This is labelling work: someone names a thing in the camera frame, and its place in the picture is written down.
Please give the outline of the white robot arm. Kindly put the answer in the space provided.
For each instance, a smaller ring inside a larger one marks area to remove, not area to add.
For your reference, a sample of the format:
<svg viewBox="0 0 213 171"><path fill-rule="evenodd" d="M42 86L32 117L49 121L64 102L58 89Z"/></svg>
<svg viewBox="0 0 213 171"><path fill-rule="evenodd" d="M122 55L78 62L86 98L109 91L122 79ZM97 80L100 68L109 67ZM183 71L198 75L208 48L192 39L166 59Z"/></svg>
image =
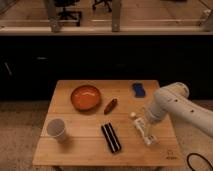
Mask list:
<svg viewBox="0 0 213 171"><path fill-rule="evenodd" d="M167 114L172 114L213 138L213 111L191 102L188 97L189 88L182 82L156 89L152 102L145 108L147 121L150 124L158 124Z"/></svg>

